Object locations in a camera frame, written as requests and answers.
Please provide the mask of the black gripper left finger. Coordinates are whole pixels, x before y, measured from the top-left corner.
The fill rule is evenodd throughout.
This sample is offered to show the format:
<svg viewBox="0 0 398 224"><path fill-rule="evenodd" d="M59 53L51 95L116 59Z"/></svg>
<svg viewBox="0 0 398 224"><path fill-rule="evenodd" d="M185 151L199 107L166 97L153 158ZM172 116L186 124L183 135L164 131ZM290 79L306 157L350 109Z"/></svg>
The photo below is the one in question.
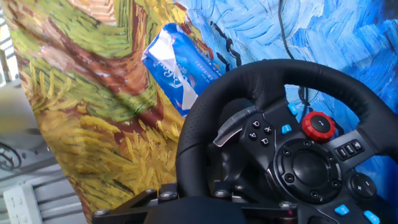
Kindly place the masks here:
<svg viewBox="0 0 398 224"><path fill-rule="evenodd" d="M152 207L178 199L177 183L147 189L114 209L102 208L92 214L92 224L144 223Z"/></svg>

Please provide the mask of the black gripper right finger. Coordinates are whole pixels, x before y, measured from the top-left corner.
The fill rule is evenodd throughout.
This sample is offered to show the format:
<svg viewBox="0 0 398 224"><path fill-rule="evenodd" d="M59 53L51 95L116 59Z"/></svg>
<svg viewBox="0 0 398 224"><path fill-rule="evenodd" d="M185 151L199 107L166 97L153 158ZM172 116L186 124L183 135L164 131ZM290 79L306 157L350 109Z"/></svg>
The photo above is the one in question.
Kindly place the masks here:
<svg viewBox="0 0 398 224"><path fill-rule="evenodd" d="M213 197L237 205L247 223L298 223L297 204L275 203L241 184L213 181Z"/></svg>

